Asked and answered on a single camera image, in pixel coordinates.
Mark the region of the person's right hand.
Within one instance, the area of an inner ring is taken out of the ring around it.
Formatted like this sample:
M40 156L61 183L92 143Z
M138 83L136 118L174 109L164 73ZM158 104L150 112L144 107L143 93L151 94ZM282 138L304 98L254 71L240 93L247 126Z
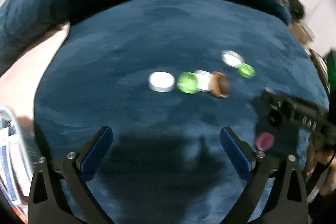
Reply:
M335 157L333 150L325 151L323 149L317 150L314 145L310 143L307 148L306 153L306 175L311 179L312 173L316 169L317 164L322 164L323 166L329 165L329 172L326 176L323 186L319 190L319 194L322 196L328 196L333 194L335 191Z

